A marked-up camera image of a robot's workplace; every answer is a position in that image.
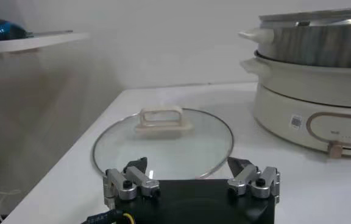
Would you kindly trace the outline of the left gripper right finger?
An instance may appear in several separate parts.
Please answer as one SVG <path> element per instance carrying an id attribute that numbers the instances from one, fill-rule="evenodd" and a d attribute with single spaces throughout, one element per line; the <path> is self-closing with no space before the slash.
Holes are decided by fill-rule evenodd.
<path id="1" fill-rule="evenodd" d="M 227 180 L 229 189 L 237 196 L 250 192 L 253 197 L 267 199 L 272 197 L 280 202 L 281 173 L 276 167 L 260 170 L 247 159 L 228 157 L 227 163 L 233 178 Z"/>

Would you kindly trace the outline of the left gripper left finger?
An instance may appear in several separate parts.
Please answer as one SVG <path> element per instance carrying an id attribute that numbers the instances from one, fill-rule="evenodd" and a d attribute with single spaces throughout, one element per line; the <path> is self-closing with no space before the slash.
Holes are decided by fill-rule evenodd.
<path id="1" fill-rule="evenodd" d="M 129 161 L 120 172 L 107 169 L 103 176 L 104 203 L 109 209 L 115 209 L 116 199 L 132 201 L 138 193 L 147 198 L 160 196 L 160 182 L 146 176 L 147 157 Z"/>

